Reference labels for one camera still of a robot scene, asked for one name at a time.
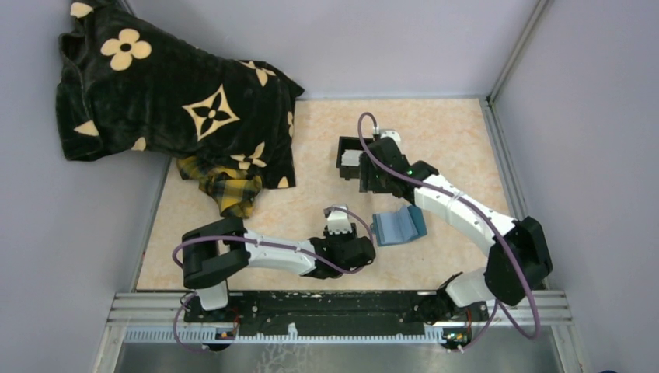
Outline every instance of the black blanket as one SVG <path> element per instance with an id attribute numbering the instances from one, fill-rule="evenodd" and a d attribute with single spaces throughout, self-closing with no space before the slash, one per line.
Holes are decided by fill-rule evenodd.
<path id="1" fill-rule="evenodd" d="M 84 0 L 60 35 L 62 148 L 94 161 L 129 149 L 192 155 L 295 185 L 291 126 L 303 89 L 259 61 L 220 58 L 119 9 Z"/>

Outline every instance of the beige table surface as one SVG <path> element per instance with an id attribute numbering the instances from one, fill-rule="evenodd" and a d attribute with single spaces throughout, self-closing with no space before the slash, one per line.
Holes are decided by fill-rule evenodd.
<path id="1" fill-rule="evenodd" d="M 357 118 L 371 111 L 382 129 L 395 129 L 410 163 L 424 160 L 458 188 L 502 213 L 507 205 L 477 99 L 301 101 L 295 112 L 293 155 L 297 186 L 265 190 L 256 199 L 248 229 L 263 235 L 304 240 L 323 234 L 323 208 L 347 204 L 367 221 L 395 211 L 404 200 L 359 193 L 335 167 L 339 136 L 357 136 Z M 370 133 L 370 122 L 364 122 Z M 354 275 L 317 280 L 277 270 L 246 268 L 228 280 L 232 290 L 436 289 L 459 271 L 485 265 L 485 256 L 439 217 L 424 212 L 428 235 L 410 244 L 376 248 L 377 258 Z M 181 235 L 219 219 L 217 205 L 181 180 L 174 163 L 162 192 L 138 289 L 183 289 L 182 271 L 170 258 Z M 359 234 L 364 229 L 357 224 Z"/>

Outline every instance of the white wall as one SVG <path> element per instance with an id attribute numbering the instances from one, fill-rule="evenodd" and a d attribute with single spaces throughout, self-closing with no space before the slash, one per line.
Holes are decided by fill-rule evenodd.
<path id="1" fill-rule="evenodd" d="M 659 2 L 555 2 L 497 104 L 596 371 L 657 371 Z"/>
<path id="2" fill-rule="evenodd" d="M 68 0 L 0 12 L 0 371 L 92 369 L 113 294 L 127 290 L 165 159 L 66 162 L 55 123 Z"/>
<path id="3" fill-rule="evenodd" d="M 129 0 L 211 53 L 275 64 L 307 97 L 484 95 L 535 0 Z"/>

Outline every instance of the plaid cloth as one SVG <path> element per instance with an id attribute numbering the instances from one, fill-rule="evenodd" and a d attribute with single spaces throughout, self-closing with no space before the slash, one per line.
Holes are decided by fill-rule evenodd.
<path id="1" fill-rule="evenodd" d="M 261 176 L 214 166 L 197 156 L 177 159 L 176 166 L 184 180 L 199 181 L 199 190 L 215 200 L 224 218 L 249 218 L 254 210 L 254 198 L 263 189 Z"/>

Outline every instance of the blue folded object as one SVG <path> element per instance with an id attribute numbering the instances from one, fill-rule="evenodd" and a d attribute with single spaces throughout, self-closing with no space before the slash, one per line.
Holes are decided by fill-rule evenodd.
<path id="1" fill-rule="evenodd" d="M 416 206 L 396 212 L 373 214 L 373 232 L 378 246 L 400 245 L 427 235 L 424 213 Z"/>

